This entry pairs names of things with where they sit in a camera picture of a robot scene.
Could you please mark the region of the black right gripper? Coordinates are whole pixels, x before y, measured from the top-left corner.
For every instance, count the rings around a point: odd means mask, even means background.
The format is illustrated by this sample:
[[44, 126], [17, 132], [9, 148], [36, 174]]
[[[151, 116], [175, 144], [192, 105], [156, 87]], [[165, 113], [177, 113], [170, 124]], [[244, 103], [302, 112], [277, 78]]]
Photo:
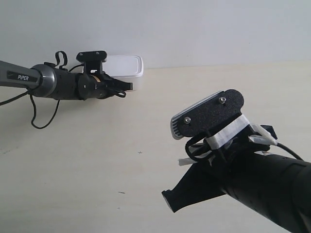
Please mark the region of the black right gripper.
[[261, 132], [254, 136], [235, 136], [229, 140], [228, 148], [215, 152], [207, 148], [207, 144], [193, 144], [190, 155], [194, 164], [179, 181], [173, 190], [162, 191], [162, 196], [173, 212], [202, 201], [210, 200], [227, 194], [258, 213], [275, 213], [277, 204], [265, 197], [272, 191], [259, 189], [254, 194], [237, 190], [236, 185], [247, 188], [247, 180], [233, 180], [233, 164], [235, 158], [243, 154], [247, 158], [257, 158], [256, 151], [268, 151], [271, 145], [277, 145], [277, 136], [272, 126], [260, 126]]

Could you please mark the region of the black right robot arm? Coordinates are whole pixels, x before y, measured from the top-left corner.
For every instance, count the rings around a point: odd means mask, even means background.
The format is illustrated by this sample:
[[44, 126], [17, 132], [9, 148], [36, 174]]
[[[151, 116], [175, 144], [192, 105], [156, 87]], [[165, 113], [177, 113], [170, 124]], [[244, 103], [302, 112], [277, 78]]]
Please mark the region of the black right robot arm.
[[311, 230], [311, 165], [234, 140], [222, 158], [193, 164], [162, 196], [174, 212], [228, 195], [292, 233]]

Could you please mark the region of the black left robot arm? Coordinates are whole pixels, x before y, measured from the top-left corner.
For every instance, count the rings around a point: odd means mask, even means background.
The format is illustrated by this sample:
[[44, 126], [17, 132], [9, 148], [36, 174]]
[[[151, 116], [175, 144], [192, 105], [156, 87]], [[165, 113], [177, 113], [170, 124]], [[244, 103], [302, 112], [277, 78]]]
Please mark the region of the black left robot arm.
[[73, 73], [47, 64], [32, 68], [0, 62], [0, 85], [25, 88], [29, 94], [55, 100], [124, 98], [133, 84], [112, 78], [104, 71]]

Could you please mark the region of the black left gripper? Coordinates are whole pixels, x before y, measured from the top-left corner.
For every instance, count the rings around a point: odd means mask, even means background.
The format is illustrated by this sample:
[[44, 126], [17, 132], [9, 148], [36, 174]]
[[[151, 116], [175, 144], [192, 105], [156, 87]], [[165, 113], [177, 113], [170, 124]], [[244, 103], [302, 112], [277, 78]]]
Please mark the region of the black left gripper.
[[107, 99], [112, 96], [126, 97], [126, 91], [133, 90], [133, 83], [118, 79], [106, 79], [103, 62], [100, 60], [81, 62], [84, 69], [78, 75], [78, 94], [82, 100]]

